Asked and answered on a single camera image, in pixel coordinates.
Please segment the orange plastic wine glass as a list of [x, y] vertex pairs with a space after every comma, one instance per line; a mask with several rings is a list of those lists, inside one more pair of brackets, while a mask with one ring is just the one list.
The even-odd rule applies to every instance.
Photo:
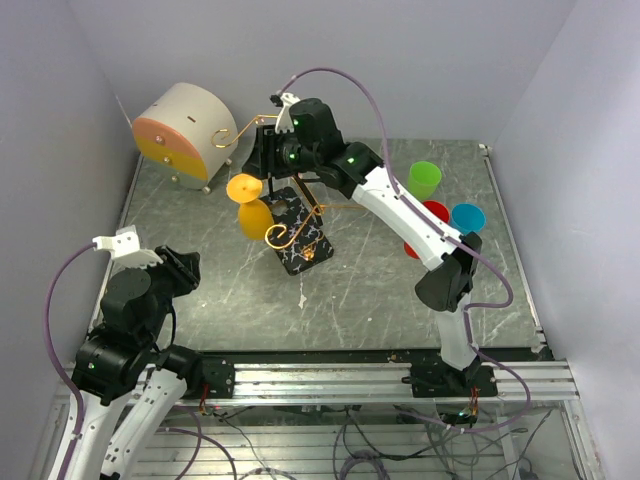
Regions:
[[227, 196], [239, 205], [237, 219], [244, 235], [257, 241], [274, 225], [271, 210], [260, 199], [262, 190], [262, 181], [246, 173], [234, 176], [226, 187]]

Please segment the green plastic wine glass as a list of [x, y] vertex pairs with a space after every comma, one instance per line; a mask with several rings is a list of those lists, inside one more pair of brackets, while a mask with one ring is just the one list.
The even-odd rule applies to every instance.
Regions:
[[442, 179], [440, 168], [428, 161], [414, 163], [409, 170], [408, 191], [419, 201], [429, 199]]

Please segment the red plastic wine glass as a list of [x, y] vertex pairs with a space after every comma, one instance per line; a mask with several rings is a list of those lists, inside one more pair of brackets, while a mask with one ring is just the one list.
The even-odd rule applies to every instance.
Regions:
[[[422, 205], [425, 206], [431, 213], [433, 213], [439, 220], [441, 220], [445, 224], [449, 223], [450, 212], [444, 204], [438, 201], [426, 200], [422, 203]], [[416, 254], [416, 252], [411, 248], [411, 246], [408, 243], [404, 243], [403, 247], [404, 247], [405, 253], [409, 257], [414, 259], [419, 258], [419, 256]]]

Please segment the blue plastic wine glass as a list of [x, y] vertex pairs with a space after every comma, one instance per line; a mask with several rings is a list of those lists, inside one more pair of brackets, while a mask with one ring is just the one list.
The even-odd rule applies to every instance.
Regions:
[[461, 203], [451, 210], [449, 224], [463, 235], [478, 233], [486, 226], [486, 215], [474, 204]]

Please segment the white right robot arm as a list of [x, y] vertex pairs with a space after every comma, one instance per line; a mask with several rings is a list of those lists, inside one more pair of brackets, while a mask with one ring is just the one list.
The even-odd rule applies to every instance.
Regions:
[[274, 94], [274, 124], [258, 129], [243, 172], [260, 180], [312, 173], [317, 182], [369, 210], [418, 255], [425, 275], [415, 286], [419, 300], [435, 312], [447, 364], [440, 373], [450, 394], [465, 394], [476, 383], [477, 360], [464, 309], [470, 303], [482, 241], [440, 221], [397, 183], [381, 157], [361, 142], [344, 141], [328, 105], [317, 98]]

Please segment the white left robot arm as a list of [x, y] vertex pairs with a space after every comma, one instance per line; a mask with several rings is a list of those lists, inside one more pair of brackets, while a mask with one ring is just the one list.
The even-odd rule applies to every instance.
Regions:
[[201, 357], [157, 345], [173, 301], [200, 283], [200, 255], [153, 249], [154, 259], [114, 275], [100, 301], [102, 322], [91, 330], [67, 374], [71, 405], [52, 479], [128, 479], [141, 450], [181, 397], [203, 387]]

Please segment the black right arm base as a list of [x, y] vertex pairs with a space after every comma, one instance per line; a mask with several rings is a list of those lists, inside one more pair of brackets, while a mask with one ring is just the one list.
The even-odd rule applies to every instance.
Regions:
[[464, 370], [457, 370], [440, 360], [412, 365], [401, 382], [411, 386], [414, 398], [498, 395], [493, 369], [482, 366], [478, 359]]

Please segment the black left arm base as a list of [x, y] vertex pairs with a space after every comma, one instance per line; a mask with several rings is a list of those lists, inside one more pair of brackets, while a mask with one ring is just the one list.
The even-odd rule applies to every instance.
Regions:
[[234, 393], [234, 365], [221, 356], [215, 356], [172, 346], [163, 361], [163, 367], [176, 373], [187, 384], [183, 399], [230, 399]]

